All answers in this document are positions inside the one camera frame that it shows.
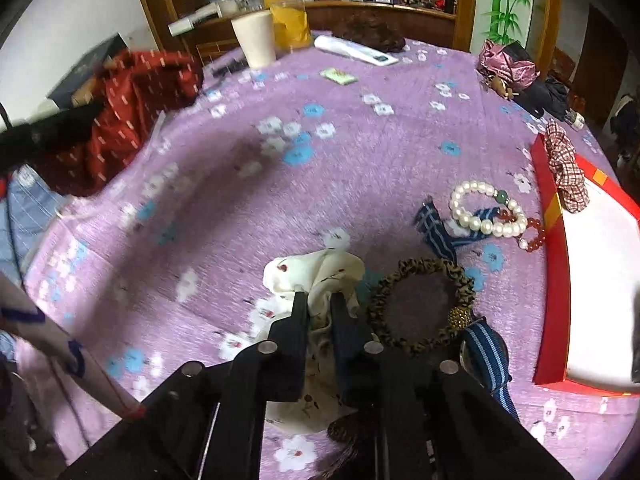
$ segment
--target pearl bead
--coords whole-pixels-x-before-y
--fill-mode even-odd
[[[469,222],[471,221],[471,216],[466,211],[460,215],[458,222],[460,227],[469,227]]]
[[[490,235],[493,230],[494,223],[491,222],[491,220],[482,220],[482,223],[480,224],[480,231],[482,232],[482,234]]]
[[[471,220],[469,221],[469,229],[471,229],[472,231],[479,231],[481,224],[481,219],[479,219],[477,216],[472,216]]]

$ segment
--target white cup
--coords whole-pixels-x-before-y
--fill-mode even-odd
[[[249,67],[258,70],[276,61],[273,16],[270,10],[252,12],[231,20]]]

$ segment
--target purple tablecloth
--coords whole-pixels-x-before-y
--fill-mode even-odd
[[[463,180],[505,189],[540,217],[527,148],[543,121],[484,92],[473,56],[415,41],[408,49],[388,68],[306,50],[205,92],[168,118],[162,138],[104,192],[65,209],[68,218],[50,229],[28,275],[31,295],[143,398],[183,362],[217,364],[248,344],[274,304],[262,286],[274,257],[348,248],[366,264],[366,288],[399,259],[431,255],[411,220],[427,194],[446,214]],[[342,87],[321,78],[329,67],[359,81]],[[205,89],[212,85],[207,76]],[[568,133],[581,155],[612,174],[586,130]],[[577,480],[598,478],[638,401],[531,383],[545,251],[527,254],[513,239],[493,239],[459,256],[476,277],[476,312],[510,350],[521,422]],[[407,299],[396,302],[398,330],[433,317],[438,292],[414,280],[399,291]],[[18,358],[74,460],[84,451],[78,425],[43,357],[22,343]],[[115,417],[66,384],[89,438],[100,438]],[[267,425],[261,478],[309,478],[337,449],[324,434],[290,438]]]

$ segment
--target pearl bracelet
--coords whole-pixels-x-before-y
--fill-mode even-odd
[[[477,216],[473,216],[469,211],[462,207],[462,197],[467,192],[477,192],[495,198],[498,204],[503,204],[509,208],[515,222],[493,223],[491,220],[481,220]],[[527,229],[527,215],[522,208],[513,199],[509,198],[507,192],[503,189],[495,189],[494,186],[485,182],[476,180],[464,181],[451,193],[449,201],[451,209],[451,217],[458,222],[460,227],[469,228],[472,231],[480,231],[485,235],[493,235],[495,237],[518,237]]]

